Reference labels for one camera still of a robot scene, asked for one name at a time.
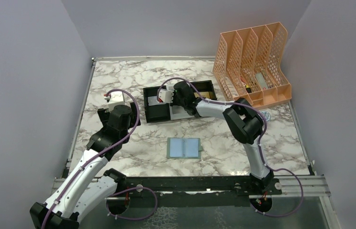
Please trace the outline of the green card holder wallet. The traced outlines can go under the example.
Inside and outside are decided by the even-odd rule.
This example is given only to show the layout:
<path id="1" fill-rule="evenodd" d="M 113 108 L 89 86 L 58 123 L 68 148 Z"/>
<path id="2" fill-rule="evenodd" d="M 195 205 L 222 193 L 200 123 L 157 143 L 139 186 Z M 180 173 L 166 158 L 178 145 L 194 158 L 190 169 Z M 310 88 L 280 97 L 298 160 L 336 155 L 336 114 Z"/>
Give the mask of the green card holder wallet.
<path id="1" fill-rule="evenodd" d="M 199 138 L 168 138 L 168 159 L 200 159 L 203 147 Z"/>

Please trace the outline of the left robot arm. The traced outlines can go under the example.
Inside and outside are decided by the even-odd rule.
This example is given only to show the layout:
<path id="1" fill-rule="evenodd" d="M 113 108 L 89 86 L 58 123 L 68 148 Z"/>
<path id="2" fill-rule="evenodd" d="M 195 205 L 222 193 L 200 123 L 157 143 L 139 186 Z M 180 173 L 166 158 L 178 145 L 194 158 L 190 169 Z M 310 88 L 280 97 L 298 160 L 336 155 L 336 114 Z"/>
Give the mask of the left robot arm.
<path id="1" fill-rule="evenodd" d="M 128 143 L 130 135 L 140 125 L 136 102 L 116 105 L 108 114 L 100 131 L 91 136 L 80 162 L 61 186 L 43 203 L 30 208 L 37 229 L 77 229 L 86 214 L 106 195 L 119 196 L 125 182 L 106 175 L 98 187 L 88 190 L 96 174 Z"/>

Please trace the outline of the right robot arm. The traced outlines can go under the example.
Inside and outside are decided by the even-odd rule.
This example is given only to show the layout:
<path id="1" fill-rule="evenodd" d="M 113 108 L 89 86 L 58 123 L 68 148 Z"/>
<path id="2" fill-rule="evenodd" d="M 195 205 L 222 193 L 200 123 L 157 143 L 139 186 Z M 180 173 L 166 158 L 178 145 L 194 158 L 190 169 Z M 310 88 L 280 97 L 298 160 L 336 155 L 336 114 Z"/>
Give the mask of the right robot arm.
<path id="1" fill-rule="evenodd" d="M 261 147 L 265 120 L 246 99 L 221 102 L 196 97 L 190 84 L 178 82 L 173 86 L 172 105 L 181 106 L 191 116 L 225 120 L 232 136 L 244 146 L 251 168 L 252 191 L 263 194 L 269 189 L 274 173 L 266 164 Z"/>

